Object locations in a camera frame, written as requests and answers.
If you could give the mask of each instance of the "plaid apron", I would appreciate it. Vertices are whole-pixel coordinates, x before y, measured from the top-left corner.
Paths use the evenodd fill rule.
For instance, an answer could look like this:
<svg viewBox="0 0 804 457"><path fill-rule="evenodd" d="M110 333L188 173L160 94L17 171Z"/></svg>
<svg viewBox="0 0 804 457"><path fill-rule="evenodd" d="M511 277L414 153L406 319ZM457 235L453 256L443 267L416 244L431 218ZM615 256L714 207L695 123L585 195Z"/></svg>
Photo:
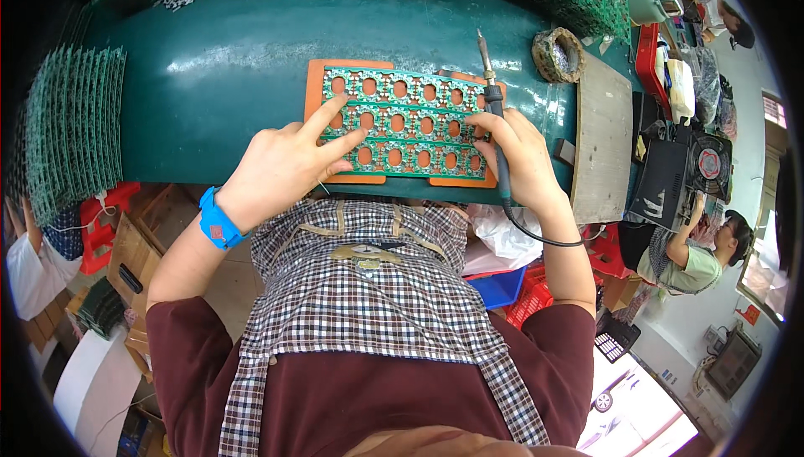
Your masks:
<svg viewBox="0 0 804 457"><path fill-rule="evenodd" d="M261 225L265 283L240 345L220 455L258 455L265 380L286 352L348 351L477 365L516 442L549 444L480 295L461 277L457 206L306 199Z"/></svg>
<svg viewBox="0 0 804 457"><path fill-rule="evenodd" d="M723 268L720 267L720 264L718 263L718 271L715 274L715 279L710 281L709 284L703 288L679 288L672 284L659 281L659 278L662 277L662 274L667 269L667 266L673 263L673 261L670 260L670 257L667 256L667 243L670 241L670 236L672 235L673 232L657 226L653 232L653 235L650 236L650 244L648 244L648 260L650 261L650 268L653 269L654 275L656 276L656 286L668 290L671 295L697 295L720 279L720 275L723 274ZM712 250L707 247L700 246L692 239L687 239L685 244L687 244L687 246L697 247L705 250L712 257L715 256L712 253Z"/></svg>

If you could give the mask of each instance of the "red sticker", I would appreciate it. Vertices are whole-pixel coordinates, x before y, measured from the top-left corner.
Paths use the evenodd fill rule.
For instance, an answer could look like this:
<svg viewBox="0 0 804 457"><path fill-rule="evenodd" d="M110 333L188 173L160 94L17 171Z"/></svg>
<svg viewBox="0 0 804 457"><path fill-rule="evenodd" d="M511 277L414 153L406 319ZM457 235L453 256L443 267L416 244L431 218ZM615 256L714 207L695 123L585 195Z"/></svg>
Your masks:
<svg viewBox="0 0 804 457"><path fill-rule="evenodd" d="M213 239L223 239L224 229L220 225L210 225L209 234Z"/></svg>

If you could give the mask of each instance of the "white container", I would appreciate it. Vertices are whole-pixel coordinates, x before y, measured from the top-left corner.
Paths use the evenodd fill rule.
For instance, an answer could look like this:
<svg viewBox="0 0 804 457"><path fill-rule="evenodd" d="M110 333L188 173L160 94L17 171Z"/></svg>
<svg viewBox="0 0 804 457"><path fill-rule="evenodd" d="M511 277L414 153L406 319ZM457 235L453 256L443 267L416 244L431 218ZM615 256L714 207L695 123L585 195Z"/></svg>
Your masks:
<svg viewBox="0 0 804 457"><path fill-rule="evenodd" d="M669 98L673 123L688 126L690 119L696 114L696 92L693 88L692 70L683 61L669 59L667 72L670 74Z"/></svg>

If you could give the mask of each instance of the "hand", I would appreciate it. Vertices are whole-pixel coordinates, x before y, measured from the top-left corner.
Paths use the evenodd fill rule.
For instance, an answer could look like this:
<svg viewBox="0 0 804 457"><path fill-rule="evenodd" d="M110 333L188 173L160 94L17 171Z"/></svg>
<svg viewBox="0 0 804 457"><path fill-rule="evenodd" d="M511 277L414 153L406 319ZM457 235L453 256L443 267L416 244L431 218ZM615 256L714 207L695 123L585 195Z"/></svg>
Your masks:
<svg viewBox="0 0 804 457"><path fill-rule="evenodd" d="M287 210L319 180L352 170L351 163L342 157L363 141L366 129L316 145L347 100L346 95L338 95L306 123L292 122L282 129L263 129L254 135L237 169L215 195L216 204L241 232Z"/></svg>
<svg viewBox="0 0 804 457"><path fill-rule="evenodd" d="M696 192L696 203L692 206L692 216L700 218L701 213L704 212L704 206L706 206L706 194Z"/></svg>
<svg viewBox="0 0 804 457"><path fill-rule="evenodd" d="M476 136L484 130L489 131L505 153L511 196L515 201L530 208L536 216L544 216L559 205L569 206L567 194L561 190L553 172L544 136L524 115L506 108L505 119L484 111L468 116L465 121L477 126ZM496 177L495 146L486 141L475 141L474 147L486 158Z"/></svg>

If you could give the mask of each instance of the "finger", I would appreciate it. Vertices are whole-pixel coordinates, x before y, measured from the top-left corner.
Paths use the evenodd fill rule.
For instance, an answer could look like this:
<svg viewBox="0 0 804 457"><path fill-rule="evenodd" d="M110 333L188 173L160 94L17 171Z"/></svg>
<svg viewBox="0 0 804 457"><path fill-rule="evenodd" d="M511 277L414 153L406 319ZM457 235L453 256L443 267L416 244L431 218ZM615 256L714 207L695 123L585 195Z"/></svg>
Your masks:
<svg viewBox="0 0 804 457"><path fill-rule="evenodd" d="M324 172L318 177L320 181L326 181L327 178L331 177L334 174L338 174L341 171L351 171L354 167L351 165L351 162L347 161L346 159L338 159L337 161L333 162Z"/></svg>
<svg viewBox="0 0 804 457"><path fill-rule="evenodd" d="M349 131L347 134L341 136L337 140L330 141L324 146L320 147L325 161L334 161L345 156L350 150L358 146L361 141L366 139L368 129L357 128L354 131Z"/></svg>
<svg viewBox="0 0 804 457"><path fill-rule="evenodd" d="M329 101L324 103L313 115L305 122L304 127L299 130L299 133L311 138L317 137L324 132L324 129L329 123L335 119L343 105L347 104L349 96L342 92L335 98L330 98Z"/></svg>
<svg viewBox="0 0 804 457"><path fill-rule="evenodd" d="M491 172L493 172L495 178L497 178L497 151L495 150L495 146L487 141L475 141L473 145L483 158L486 159L489 169L491 169Z"/></svg>
<svg viewBox="0 0 804 457"><path fill-rule="evenodd" d="M528 117L522 115L516 108L506 108L503 110L503 113L505 115L505 121L508 122L511 129L514 130L519 140L524 141L528 136L542 137L542 133L536 129L536 126L534 126L531 121L528 121Z"/></svg>
<svg viewBox="0 0 804 457"><path fill-rule="evenodd" d="M495 137L497 144L503 150L513 149L519 143L519 139L511 129L511 126L502 117L490 114L487 111L472 114L464 119L464 122L486 129Z"/></svg>
<svg viewBox="0 0 804 457"><path fill-rule="evenodd" d="M287 132L290 134L295 134L299 131L299 129L304 127L304 123L302 122L291 122L286 125L284 128L280 129L280 132Z"/></svg>

